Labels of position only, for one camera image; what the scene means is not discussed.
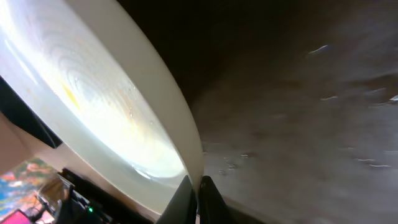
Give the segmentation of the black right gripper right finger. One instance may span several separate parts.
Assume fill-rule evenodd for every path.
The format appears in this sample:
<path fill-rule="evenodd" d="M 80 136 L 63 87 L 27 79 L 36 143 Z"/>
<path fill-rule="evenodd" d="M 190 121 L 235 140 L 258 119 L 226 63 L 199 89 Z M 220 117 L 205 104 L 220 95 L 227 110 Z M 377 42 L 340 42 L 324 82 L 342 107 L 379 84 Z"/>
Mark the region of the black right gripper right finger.
<path fill-rule="evenodd" d="M 200 224 L 236 224 L 210 176 L 203 176 L 198 193 Z"/>

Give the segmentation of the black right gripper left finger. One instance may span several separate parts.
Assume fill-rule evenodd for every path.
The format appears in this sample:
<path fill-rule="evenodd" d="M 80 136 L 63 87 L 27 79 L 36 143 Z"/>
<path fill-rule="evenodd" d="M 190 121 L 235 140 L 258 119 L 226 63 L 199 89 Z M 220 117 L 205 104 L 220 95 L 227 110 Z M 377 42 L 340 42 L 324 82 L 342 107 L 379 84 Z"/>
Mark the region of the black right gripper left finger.
<path fill-rule="evenodd" d="M 195 224 L 196 218 L 197 198 L 186 175 L 155 224 Z"/>

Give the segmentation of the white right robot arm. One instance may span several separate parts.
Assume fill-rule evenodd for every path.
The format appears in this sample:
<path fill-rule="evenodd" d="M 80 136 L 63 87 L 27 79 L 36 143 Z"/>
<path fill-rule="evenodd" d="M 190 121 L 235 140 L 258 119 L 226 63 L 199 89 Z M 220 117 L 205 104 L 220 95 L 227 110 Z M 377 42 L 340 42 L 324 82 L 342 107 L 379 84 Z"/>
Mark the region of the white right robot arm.
<path fill-rule="evenodd" d="M 152 223 L 90 181 L 63 169 L 37 191 L 54 223 Z M 236 223 L 209 176 L 201 178 L 198 195 L 185 177 L 155 224 Z"/>

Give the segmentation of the cream white plate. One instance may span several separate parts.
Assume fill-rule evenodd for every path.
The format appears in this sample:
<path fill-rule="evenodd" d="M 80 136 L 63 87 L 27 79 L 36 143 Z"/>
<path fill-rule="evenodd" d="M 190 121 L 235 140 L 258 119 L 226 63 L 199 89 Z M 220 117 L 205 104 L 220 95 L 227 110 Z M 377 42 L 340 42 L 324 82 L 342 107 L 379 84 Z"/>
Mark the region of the cream white plate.
<path fill-rule="evenodd" d="M 113 0 L 1 0 L 1 76 L 80 158 L 161 214 L 203 149 L 190 108 L 143 31 Z"/>

